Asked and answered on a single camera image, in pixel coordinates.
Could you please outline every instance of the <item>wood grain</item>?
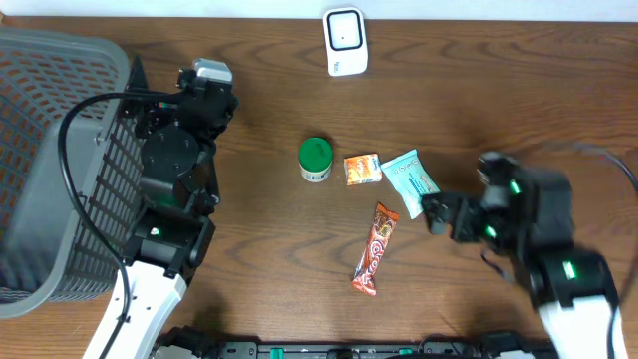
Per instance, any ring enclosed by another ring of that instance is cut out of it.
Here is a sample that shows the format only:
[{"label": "wood grain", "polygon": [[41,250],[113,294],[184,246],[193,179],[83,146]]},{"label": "wood grain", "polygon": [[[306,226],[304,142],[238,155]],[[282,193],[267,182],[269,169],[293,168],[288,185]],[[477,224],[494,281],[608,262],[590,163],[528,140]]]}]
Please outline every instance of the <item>wood grain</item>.
[{"label": "wood grain", "polygon": [[[98,36],[142,57],[172,91],[193,58],[226,62],[240,109],[218,141],[222,204],[204,265],[166,328],[263,341],[416,341],[430,333],[516,329],[544,336],[527,295],[479,259],[480,246],[426,234],[384,179],[345,186],[344,157],[410,149],[442,189],[479,191],[487,150],[561,169],[572,180],[577,240],[627,275],[638,207],[623,174],[598,158],[543,150],[583,141],[638,160],[636,25],[370,21],[365,74],[330,78],[319,21],[8,18],[7,25]],[[322,183],[299,175],[307,137],[333,145]],[[350,288],[374,205],[400,214],[376,275]],[[623,308],[638,356],[635,293]],[[106,298],[47,304],[0,326],[0,357],[80,357]]]}]

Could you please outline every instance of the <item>snack package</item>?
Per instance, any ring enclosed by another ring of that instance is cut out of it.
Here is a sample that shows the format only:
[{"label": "snack package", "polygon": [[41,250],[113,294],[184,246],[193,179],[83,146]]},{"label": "snack package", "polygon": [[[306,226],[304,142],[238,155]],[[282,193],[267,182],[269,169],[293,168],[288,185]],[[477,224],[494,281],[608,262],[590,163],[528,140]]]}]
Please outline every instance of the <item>snack package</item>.
[{"label": "snack package", "polygon": [[377,203],[366,248],[363,251],[359,265],[357,265],[357,269],[355,269],[354,278],[352,278],[350,283],[353,288],[372,296],[377,295],[377,288],[372,276],[377,272],[381,256],[386,250],[390,235],[397,225],[397,220],[399,220],[398,214],[387,210],[382,204]]},{"label": "snack package", "polygon": [[383,177],[377,154],[361,155],[343,160],[348,185],[379,181]]},{"label": "snack package", "polygon": [[395,188],[408,208],[410,219],[421,214],[421,197],[439,191],[437,185],[426,173],[417,157],[417,150],[411,150],[381,165],[381,170]]}]

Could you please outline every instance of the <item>small can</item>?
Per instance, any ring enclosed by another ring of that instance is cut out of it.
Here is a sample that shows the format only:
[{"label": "small can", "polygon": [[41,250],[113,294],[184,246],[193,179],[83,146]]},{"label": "small can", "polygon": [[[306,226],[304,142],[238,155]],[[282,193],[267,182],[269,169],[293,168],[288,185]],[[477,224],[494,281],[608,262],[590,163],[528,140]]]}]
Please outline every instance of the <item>small can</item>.
[{"label": "small can", "polygon": [[325,180],[332,167],[332,149],[320,138],[310,138],[299,147],[301,176],[311,182]]}]

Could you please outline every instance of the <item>light blue packet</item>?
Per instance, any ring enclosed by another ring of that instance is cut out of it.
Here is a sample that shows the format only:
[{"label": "light blue packet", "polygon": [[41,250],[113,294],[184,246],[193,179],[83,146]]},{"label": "light blue packet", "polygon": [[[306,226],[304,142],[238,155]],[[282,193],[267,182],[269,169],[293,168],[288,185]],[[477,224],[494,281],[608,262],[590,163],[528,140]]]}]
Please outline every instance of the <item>light blue packet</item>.
[{"label": "light blue packet", "polygon": [[381,170],[408,208],[410,219],[423,212],[421,197],[439,191],[437,185],[421,166],[417,150],[411,150],[381,165]]}]

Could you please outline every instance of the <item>green lid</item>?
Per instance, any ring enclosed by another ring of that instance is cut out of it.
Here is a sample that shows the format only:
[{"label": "green lid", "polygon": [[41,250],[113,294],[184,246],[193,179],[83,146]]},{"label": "green lid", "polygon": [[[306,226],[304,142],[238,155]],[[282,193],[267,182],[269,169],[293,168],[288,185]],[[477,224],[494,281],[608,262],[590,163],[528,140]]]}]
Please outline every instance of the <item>green lid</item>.
[{"label": "green lid", "polygon": [[308,172],[322,172],[332,163],[332,149],[324,139],[310,138],[299,147],[299,165]]}]

